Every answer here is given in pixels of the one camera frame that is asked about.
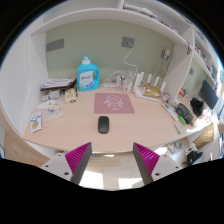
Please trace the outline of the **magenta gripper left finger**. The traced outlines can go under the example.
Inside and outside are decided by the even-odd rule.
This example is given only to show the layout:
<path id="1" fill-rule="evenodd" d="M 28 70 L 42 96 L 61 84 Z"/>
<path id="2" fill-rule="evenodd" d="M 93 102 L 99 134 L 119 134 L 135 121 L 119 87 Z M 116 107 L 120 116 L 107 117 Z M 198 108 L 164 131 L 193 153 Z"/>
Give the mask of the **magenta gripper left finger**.
<path id="1" fill-rule="evenodd" d="M 92 144 L 86 143 L 63 154 L 57 153 L 41 168 L 78 185 L 92 154 Z"/>

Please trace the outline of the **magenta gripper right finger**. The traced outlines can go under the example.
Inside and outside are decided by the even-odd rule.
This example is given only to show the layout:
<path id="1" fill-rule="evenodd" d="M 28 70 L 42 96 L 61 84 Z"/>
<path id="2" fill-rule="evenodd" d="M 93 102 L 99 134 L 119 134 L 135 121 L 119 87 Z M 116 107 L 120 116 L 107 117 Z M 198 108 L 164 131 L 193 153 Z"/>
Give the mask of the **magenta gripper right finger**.
<path id="1" fill-rule="evenodd" d="M 133 155 L 145 185 L 182 169 L 168 155 L 158 155 L 138 143 L 133 144 Z"/>

